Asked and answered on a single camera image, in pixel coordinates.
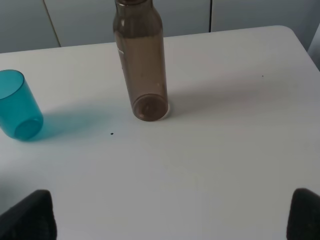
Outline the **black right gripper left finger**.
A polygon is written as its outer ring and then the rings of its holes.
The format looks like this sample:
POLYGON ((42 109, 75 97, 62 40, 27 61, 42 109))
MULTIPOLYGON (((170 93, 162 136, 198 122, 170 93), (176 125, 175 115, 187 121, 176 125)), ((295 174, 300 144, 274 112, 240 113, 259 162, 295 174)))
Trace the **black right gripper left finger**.
POLYGON ((2 240, 56 240, 57 224, 49 190, 38 189, 0 215, 2 240))

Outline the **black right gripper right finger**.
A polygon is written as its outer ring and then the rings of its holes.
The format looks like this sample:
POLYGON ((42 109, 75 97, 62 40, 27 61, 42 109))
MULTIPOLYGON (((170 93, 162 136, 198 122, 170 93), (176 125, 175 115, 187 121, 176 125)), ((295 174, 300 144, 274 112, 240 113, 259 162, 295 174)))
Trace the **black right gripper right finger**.
POLYGON ((292 195, 286 239, 320 239, 320 196, 307 188, 298 188, 292 195))

